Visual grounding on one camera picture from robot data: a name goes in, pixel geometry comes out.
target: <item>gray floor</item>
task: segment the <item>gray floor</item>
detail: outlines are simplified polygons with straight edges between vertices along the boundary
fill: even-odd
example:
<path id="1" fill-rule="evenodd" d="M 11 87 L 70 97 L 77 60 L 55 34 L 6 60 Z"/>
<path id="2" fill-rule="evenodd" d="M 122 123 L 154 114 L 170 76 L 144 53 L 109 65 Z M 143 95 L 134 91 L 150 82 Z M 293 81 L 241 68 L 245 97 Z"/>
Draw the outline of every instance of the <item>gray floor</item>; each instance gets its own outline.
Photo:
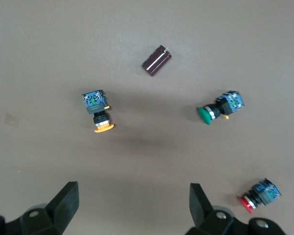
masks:
<path id="1" fill-rule="evenodd" d="M 172 59 L 141 63 L 160 45 Z M 103 89 L 115 128 L 94 133 L 82 94 Z M 202 123 L 227 90 L 246 107 Z M 182 235 L 189 183 L 247 222 L 236 195 L 267 177 L 253 216 L 294 234 L 294 0 L 0 1 L 0 214 L 78 181 L 65 234 Z"/>

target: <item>brown cylindrical capacitor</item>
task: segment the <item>brown cylindrical capacitor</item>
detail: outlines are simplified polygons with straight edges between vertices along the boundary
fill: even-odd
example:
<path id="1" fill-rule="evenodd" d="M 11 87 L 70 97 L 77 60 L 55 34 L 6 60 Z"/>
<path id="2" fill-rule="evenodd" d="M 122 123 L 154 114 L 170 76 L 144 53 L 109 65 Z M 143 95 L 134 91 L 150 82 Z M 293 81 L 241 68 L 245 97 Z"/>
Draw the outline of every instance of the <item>brown cylindrical capacitor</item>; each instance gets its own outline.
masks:
<path id="1" fill-rule="evenodd" d="M 159 69 L 171 58 L 169 48 L 160 45 L 148 59 L 143 62 L 142 67 L 151 75 L 154 76 Z"/>

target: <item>silver bolt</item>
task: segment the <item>silver bolt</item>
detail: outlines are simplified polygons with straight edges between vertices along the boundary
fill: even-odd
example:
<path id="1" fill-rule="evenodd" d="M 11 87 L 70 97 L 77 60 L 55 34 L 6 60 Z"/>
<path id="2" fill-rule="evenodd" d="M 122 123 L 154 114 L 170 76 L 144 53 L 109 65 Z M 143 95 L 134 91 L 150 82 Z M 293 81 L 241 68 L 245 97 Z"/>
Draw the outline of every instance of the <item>silver bolt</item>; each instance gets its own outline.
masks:
<path id="1" fill-rule="evenodd" d="M 37 216 L 38 214 L 39 214 L 38 211 L 33 211 L 33 212 L 31 212 L 31 213 L 29 214 L 29 217 L 35 217 L 35 216 Z"/>
<path id="2" fill-rule="evenodd" d="M 259 227 L 264 228 L 264 229 L 269 228 L 269 225 L 266 223 L 266 221 L 261 220 L 261 219 L 258 219 L 258 220 L 256 221 L 256 224 L 257 224 Z"/>
<path id="3" fill-rule="evenodd" d="M 221 212 L 221 211 L 217 212 L 217 217 L 218 217 L 219 219 L 226 219 L 226 215 L 225 215 L 225 213 L 223 213 L 223 212 Z"/>

